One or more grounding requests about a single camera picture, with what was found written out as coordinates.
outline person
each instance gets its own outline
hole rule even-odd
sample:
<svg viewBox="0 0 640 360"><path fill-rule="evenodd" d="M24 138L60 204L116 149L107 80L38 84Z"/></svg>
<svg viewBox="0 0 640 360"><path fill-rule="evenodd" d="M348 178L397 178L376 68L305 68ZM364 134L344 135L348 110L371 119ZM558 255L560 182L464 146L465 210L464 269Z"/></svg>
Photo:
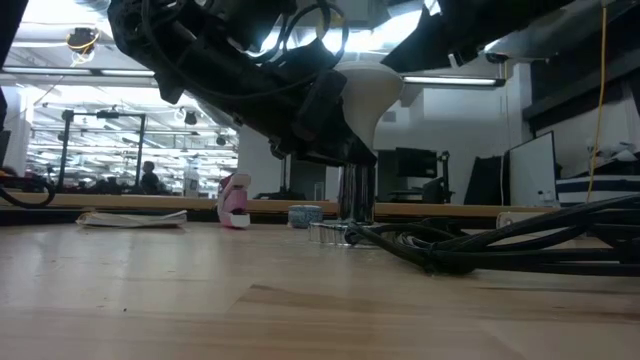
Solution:
<svg viewBox="0 0 640 360"><path fill-rule="evenodd" d="M158 175L153 173L155 168L156 165L151 161L145 161L144 166L142 167L144 175L142 175L140 185L142 186L144 193L147 195L158 195L160 193L160 179L158 178Z"/></svg>

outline stack of paper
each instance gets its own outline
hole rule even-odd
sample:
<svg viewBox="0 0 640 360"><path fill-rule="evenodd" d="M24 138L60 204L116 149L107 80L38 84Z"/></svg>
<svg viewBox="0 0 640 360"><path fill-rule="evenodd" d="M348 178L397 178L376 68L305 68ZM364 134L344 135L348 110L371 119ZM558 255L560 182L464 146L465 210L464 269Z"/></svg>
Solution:
<svg viewBox="0 0 640 360"><path fill-rule="evenodd" d="M76 223L83 226L104 226L117 228L175 227L187 222L187 211L167 216L115 215L104 213L82 214Z"/></svg>

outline pink toy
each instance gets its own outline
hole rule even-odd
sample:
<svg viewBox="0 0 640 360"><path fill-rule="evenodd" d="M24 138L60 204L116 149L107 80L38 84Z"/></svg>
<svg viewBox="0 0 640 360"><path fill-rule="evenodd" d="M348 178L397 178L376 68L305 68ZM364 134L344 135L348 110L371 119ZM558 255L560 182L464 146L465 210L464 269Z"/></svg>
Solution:
<svg viewBox="0 0 640 360"><path fill-rule="evenodd" d="M223 226L244 229L251 224L247 211L247 189L251 176L235 174L220 181L218 217Z"/></svg>

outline white whiteboard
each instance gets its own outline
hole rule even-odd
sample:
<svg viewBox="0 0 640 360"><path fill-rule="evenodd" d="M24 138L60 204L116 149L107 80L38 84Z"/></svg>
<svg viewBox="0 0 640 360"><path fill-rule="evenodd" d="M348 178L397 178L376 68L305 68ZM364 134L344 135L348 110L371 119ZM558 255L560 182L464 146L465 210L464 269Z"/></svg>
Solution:
<svg viewBox="0 0 640 360"><path fill-rule="evenodd" d="M513 148L509 159L511 205L549 206L539 192L556 194L553 132Z"/></svg>

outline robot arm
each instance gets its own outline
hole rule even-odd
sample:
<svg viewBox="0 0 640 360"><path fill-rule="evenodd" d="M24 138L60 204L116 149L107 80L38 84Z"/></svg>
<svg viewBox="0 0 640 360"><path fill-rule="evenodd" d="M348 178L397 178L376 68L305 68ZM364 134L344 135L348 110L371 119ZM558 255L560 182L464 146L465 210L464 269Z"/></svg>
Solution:
<svg viewBox="0 0 640 360"><path fill-rule="evenodd" d="M382 63L397 72L448 66L449 54L463 63L479 46L571 1L440 0L441 14L423 10L418 29ZM346 21L335 55L319 39L286 48L298 20L315 10L325 31L331 12L344 18L328 0L300 11L295 0L112 0L109 21L118 48L155 72L164 100L176 103L189 91L265 135L278 158L373 165L375 156L345 122L348 80L334 70L349 36ZM279 19L274 49L249 56Z"/></svg>

